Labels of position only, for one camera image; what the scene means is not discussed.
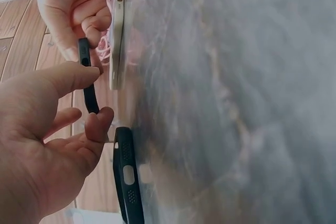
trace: wooden floor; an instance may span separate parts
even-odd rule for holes
[[[64,62],[63,57],[48,34],[36,0],[16,0],[0,4],[0,81],[17,74],[48,68]],[[99,105],[113,107],[113,93],[109,90],[108,71],[95,84]],[[50,138],[68,137],[83,131],[87,111],[82,91],[62,98],[59,109],[75,106],[83,117],[72,126],[62,129]],[[109,132],[113,139],[113,128]],[[70,224],[67,209],[77,207],[86,210],[118,212],[117,193],[112,171],[112,144],[105,145],[98,167],[86,179],[82,191],[66,209],[46,217],[43,224]]]

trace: black rubber strip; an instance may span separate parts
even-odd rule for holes
[[[85,67],[91,67],[90,59],[90,44],[88,38],[80,38],[78,40],[78,50],[79,50],[79,59],[80,63]],[[85,106],[89,113],[99,113],[99,107],[96,98],[96,92],[94,91],[95,86],[91,86],[83,89]]]

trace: skin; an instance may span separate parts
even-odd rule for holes
[[[113,110],[91,113],[81,134],[44,139],[81,117],[77,108],[57,112],[58,100],[99,74],[69,61],[0,85],[0,223],[39,223],[79,194],[99,161]]]
[[[78,60],[78,38],[88,37],[95,48],[111,23],[106,0],[38,0],[38,7],[62,55],[72,61]],[[73,201],[96,167],[113,120],[111,108],[91,113],[83,133],[44,142],[81,117],[79,109],[57,112],[57,105],[99,78],[94,50],[91,57],[97,67],[68,61],[0,84],[0,223],[39,223]]]
[[[67,60],[78,60],[78,38],[87,37],[91,48],[96,48],[102,31],[111,24],[111,13],[106,0],[37,0],[43,20],[55,43]],[[91,61],[102,71],[94,50]]]

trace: textured grip dots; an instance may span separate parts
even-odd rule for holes
[[[122,147],[121,147],[121,151],[122,151],[122,158],[125,161],[129,161],[132,154],[131,154],[131,146],[129,143],[123,143]]]
[[[135,194],[135,192],[133,190],[129,190],[127,192],[127,195],[128,195],[128,201],[132,204],[136,204],[138,199],[137,199],[137,196]]]

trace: white object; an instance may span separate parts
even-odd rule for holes
[[[110,56],[110,89],[117,90],[121,39],[124,24],[124,0],[113,0],[113,20],[112,20],[112,53]]]
[[[120,214],[113,212],[98,212],[81,210],[77,208],[70,209],[73,224],[123,224]]]

